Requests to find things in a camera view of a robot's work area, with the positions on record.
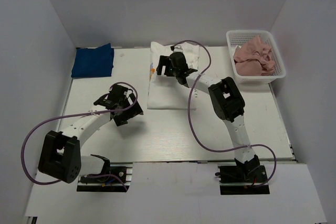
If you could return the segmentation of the white printed t-shirt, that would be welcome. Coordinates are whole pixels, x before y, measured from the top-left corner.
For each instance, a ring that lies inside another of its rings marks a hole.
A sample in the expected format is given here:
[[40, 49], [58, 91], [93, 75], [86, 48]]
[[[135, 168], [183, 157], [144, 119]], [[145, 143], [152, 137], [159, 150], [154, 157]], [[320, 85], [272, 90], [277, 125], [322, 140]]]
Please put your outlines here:
[[[179, 44], [190, 68], [198, 70], [199, 46], [184, 42]], [[150, 110], [187, 110], [190, 89], [178, 83], [175, 77], [156, 73], [159, 57], [170, 56], [173, 51], [170, 46], [163, 46], [152, 41], [150, 47], [150, 79], [147, 109]]]

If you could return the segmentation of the pink t-shirt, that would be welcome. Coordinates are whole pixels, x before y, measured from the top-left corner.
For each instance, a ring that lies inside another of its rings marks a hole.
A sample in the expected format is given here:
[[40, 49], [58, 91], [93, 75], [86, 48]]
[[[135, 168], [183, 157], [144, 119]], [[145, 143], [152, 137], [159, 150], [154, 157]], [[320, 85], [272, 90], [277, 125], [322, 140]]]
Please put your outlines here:
[[240, 76], [271, 76], [275, 72], [272, 48], [259, 35], [236, 47], [233, 60]]

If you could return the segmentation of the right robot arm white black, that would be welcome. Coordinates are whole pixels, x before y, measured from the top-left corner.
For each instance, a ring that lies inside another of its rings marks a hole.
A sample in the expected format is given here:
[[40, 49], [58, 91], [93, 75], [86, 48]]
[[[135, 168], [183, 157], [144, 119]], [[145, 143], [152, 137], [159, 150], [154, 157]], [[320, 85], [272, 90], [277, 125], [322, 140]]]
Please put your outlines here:
[[190, 91], [196, 89], [209, 95], [215, 114], [228, 129], [238, 177], [245, 182], [255, 177], [260, 161], [250, 145], [244, 122], [245, 101], [233, 78], [216, 79], [189, 68], [181, 52], [160, 56], [156, 72], [159, 76], [174, 77]]

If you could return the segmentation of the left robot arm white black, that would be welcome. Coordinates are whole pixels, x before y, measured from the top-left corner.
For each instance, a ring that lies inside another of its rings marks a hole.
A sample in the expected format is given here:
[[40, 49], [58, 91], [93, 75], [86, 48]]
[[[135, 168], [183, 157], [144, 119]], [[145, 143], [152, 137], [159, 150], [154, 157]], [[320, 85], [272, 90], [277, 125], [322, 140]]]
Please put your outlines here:
[[113, 121], [123, 126], [143, 110], [136, 89], [125, 82], [113, 84], [91, 109], [67, 128], [50, 131], [44, 139], [38, 170], [65, 183], [77, 177], [104, 182], [111, 176], [110, 160], [98, 154], [82, 155], [81, 148], [101, 127]]

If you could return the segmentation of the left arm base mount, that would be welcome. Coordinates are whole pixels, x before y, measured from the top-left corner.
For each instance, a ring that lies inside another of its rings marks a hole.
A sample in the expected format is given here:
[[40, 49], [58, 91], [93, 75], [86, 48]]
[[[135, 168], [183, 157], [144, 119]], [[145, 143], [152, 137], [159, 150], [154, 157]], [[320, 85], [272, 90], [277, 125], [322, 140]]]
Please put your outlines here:
[[103, 174], [109, 176], [91, 178], [79, 177], [77, 192], [90, 193], [125, 193], [132, 180], [132, 163], [111, 163]]

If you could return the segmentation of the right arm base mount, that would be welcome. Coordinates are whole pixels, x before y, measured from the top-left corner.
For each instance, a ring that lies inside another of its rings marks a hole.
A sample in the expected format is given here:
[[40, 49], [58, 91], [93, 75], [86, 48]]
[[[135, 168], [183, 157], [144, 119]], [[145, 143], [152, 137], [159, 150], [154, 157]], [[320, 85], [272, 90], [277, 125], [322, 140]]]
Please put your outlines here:
[[219, 179], [221, 195], [269, 195], [267, 173], [264, 165], [244, 176], [237, 166], [219, 166], [215, 177]]

